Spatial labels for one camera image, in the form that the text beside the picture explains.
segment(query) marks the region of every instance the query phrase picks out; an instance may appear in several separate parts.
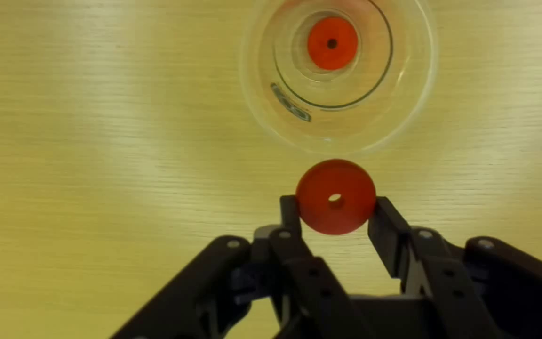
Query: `yellow surface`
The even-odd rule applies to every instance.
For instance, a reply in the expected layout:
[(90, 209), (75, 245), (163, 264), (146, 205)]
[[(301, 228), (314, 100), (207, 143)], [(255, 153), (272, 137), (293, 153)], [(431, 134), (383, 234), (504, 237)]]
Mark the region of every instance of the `yellow surface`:
[[(250, 117), (255, 2), (0, 0), (0, 339), (109, 337), (208, 239), (278, 218), (316, 160)], [(353, 158), (414, 224), (542, 258), (542, 0), (431, 0), (436, 87)], [(350, 292), (391, 282), (365, 241), (306, 232)], [(269, 337), (267, 305), (231, 337)]]

